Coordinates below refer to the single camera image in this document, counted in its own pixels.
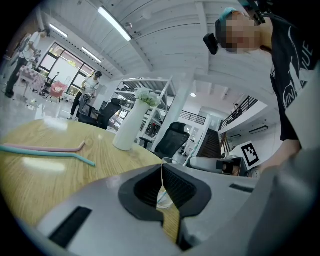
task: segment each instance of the black t-shirt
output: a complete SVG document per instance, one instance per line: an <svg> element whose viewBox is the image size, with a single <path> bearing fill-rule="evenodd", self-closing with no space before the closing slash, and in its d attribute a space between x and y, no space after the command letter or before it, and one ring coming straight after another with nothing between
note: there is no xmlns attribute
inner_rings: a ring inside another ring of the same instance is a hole
<svg viewBox="0 0 320 256"><path fill-rule="evenodd" d="M279 105L280 139L298 140L285 111L301 94L315 72L318 49L306 40L301 30L279 21L272 20L272 24L271 82Z"/></svg>

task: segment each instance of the white vase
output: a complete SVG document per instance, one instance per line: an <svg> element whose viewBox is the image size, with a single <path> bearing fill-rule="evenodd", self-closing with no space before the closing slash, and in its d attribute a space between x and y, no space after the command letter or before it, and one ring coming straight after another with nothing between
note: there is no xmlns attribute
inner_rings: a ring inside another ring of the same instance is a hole
<svg viewBox="0 0 320 256"><path fill-rule="evenodd" d="M117 131L113 145L120 150L129 151L135 142L140 130L143 118L150 106L140 99L135 101L131 112L124 119L119 130Z"/></svg>

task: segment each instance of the white t-shirt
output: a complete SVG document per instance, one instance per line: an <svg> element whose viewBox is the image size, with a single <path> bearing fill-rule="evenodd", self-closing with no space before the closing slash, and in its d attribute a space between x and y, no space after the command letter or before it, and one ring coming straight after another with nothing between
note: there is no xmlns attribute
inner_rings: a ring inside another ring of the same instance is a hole
<svg viewBox="0 0 320 256"><path fill-rule="evenodd" d="M99 86L99 80L94 80L94 76L90 77L87 76L84 79L84 86L85 86L85 90L81 91L84 94L92 94L94 92L94 89L97 90L98 86Z"/></svg>
<svg viewBox="0 0 320 256"><path fill-rule="evenodd" d="M39 32L35 32L31 36L31 38L30 38L28 44L25 46L24 50L20 53L19 57L20 58L24 58L27 61L30 61L32 56L34 55L34 51L30 48L29 43L33 42L33 47L37 48L40 39L41 39L40 33Z"/></svg>

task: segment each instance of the round table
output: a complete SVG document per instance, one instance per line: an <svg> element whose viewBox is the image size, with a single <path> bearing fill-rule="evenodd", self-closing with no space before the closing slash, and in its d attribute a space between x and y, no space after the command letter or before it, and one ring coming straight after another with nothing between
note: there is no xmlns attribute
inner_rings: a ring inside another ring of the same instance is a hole
<svg viewBox="0 0 320 256"><path fill-rule="evenodd" d="M0 188L12 213L36 225L55 206L88 183L133 169L161 164L161 159L134 144L130 151L113 146L115 134L72 120L45 118L21 125L1 140L28 146L76 148L93 162L91 166L73 157L44 157L0 151ZM179 212L165 213L164 229L175 240Z"/></svg>

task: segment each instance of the black railing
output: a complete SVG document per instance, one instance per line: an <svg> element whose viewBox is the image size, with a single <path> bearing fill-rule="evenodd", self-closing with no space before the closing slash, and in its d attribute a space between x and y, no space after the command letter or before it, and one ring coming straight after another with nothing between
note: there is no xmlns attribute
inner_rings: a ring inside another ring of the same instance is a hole
<svg viewBox="0 0 320 256"><path fill-rule="evenodd" d="M246 112L248 109L250 109L254 104L256 104L258 100L248 96L241 104L240 106L231 114L229 117L224 120L219 127L219 131L223 128L225 128L228 124L231 124L234 120L236 120L238 117L240 117L244 112Z"/></svg>
<svg viewBox="0 0 320 256"><path fill-rule="evenodd" d="M183 110L180 113L180 117L184 118L184 119L187 119L187 120L190 120L190 121L195 122L195 123L200 124L200 125L204 125L205 121L206 121L206 118L203 117L203 116L200 116L200 115L197 115L197 114L192 114L190 112L183 111Z"/></svg>

